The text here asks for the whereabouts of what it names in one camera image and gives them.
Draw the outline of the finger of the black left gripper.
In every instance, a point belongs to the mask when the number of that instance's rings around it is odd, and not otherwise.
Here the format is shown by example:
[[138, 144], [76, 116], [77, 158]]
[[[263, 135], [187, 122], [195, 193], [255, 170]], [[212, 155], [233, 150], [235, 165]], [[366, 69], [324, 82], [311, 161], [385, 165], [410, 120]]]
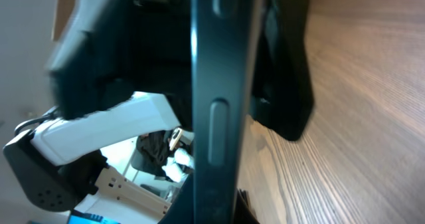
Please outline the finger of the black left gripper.
[[309, 0], [266, 0], [249, 114], [285, 140], [301, 138], [314, 96], [305, 50]]

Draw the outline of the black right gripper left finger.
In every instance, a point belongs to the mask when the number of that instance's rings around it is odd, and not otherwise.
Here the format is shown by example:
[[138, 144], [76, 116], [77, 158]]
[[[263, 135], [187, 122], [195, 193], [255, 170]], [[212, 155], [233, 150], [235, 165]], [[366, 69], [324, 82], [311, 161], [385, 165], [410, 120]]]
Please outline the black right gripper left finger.
[[165, 216], [158, 224], [194, 224], [193, 176], [189, 175]]

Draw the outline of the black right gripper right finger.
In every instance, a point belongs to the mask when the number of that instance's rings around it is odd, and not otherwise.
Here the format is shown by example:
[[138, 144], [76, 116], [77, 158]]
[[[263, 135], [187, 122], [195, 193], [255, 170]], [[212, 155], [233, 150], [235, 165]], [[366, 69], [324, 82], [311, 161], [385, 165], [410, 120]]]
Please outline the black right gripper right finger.
[[259, 224], [257, 218], [251, 212], [246, 190], [239, 189], [237, 192], [234, 224]]

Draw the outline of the blue screen smartphone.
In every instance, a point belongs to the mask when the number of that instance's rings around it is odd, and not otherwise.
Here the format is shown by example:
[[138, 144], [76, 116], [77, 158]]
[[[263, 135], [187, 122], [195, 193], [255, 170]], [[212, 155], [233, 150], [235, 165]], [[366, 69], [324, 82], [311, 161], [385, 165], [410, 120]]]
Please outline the blue screen smartphone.
[[194, 222], [232, 223], [264, 0], [191, 0]]

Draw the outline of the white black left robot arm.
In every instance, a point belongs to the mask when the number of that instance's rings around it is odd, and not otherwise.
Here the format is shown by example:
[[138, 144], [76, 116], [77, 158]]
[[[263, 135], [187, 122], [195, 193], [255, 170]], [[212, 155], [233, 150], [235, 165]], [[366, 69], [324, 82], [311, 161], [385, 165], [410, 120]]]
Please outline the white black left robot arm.
[[[162, 218], [228, 215], [245, 116], [298, 140], [314, 99], [309, 0], [82, 0], [48, 67], [56, 107], [17, 126], [3, 153], [28, 200]], [[101, 149], [194, 133], [195, 172], [174, 204], [120, 175]]]

